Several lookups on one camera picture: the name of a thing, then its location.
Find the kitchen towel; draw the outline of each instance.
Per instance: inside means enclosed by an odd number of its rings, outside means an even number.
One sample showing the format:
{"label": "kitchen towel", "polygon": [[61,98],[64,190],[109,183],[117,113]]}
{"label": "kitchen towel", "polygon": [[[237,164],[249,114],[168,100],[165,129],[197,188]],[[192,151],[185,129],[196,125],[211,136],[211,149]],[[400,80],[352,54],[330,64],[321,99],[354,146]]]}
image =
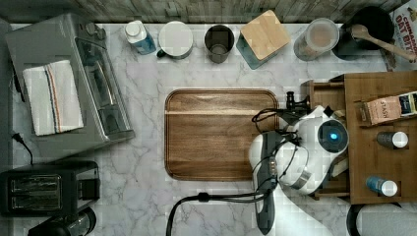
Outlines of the kitchen towel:
{"label": "kitchen towel", "polygon": [[29,68],[23,74],[37,136],[84,127],[70,61]]}

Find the wooden shelf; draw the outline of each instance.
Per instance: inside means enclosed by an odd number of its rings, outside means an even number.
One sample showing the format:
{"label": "wooden shelf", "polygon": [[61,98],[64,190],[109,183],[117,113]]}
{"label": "wooden shelf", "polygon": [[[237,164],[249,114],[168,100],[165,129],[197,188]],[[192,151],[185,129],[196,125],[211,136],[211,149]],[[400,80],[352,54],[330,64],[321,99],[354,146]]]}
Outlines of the wooden shelf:
{"label": "wooden shelf", "polygon": [[[417,201],[417,118],[396,121],[381,126],[364,128],[357,101],[388,94],[417,90],[417,71],[346,74],[328,83],[309,81],[302,85],[311,106],[330,106],[333,110],[346,110],[349,134],[349,170],[315,194],[319,197],[348,197],[353,205],[382,204]],[[388,149],[378,145],[378,132],[402,131],[409,144],[403,149]],[[369,190],[366,179],[376,175],[394,181],[398,192],[383,197]]]}

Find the black appliance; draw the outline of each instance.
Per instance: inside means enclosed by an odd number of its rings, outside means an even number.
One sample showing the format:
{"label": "black appliance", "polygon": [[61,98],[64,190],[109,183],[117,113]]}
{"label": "black appliance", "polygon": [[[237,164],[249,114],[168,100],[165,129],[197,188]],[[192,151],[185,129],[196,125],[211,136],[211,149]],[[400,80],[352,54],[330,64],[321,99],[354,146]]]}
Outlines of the black appliance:
{"label": "black appliance", "polygon": [[78,214],[54,216],[29,230],[28,236],[85,236],[93,231],[97,220],[87,207]]}
{"label": "black appliance", "polygon": [[0,174],[4,216],[78,214],[99,199],[94,161],[61,161],[24,166]]}

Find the wooden spoon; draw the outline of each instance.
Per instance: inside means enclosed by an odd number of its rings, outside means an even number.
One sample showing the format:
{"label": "wooden spoon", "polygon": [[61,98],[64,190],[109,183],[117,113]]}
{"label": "wooden spoon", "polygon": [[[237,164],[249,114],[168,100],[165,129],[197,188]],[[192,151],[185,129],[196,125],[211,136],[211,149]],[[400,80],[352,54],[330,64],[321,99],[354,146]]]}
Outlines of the wooden spoon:
{"label": "wooden spoon", "polygon": [[379,39],[376,39],[370,36],[368,33],[368,29],[362,25],[353,25],[350,33],[352,34],[353,37],[361,38],[361,39],[365,39],[367,41],[373,42],[377,44],[379,47],[387,51],[390,51],[392,53],[395,53],[407,59],[410,62],[416,62],[417,60],[417,55],[414,54],[413,52],[403,50],[397,46],[394,46],[392,44],[386,43],[384,41],[381,41]]}

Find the small bottle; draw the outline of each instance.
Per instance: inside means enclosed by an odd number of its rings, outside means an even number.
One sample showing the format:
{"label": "small bottle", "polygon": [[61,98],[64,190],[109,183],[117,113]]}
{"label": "small bottle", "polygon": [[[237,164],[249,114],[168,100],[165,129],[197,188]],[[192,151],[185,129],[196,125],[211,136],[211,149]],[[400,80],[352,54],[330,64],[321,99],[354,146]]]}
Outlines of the small bottle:
{"label": "small bottle", "polygon": [[141,21],[127,24],[125,34],[129,43],[135,46],[142,55],[150,54],[156,50],[152,36]]}
{"label": "small bottle", "polygon": [[366,180],[366,185],[370,190],[387,197],[394,196],[398,190],[395,182],[377,176],[369,177]]}

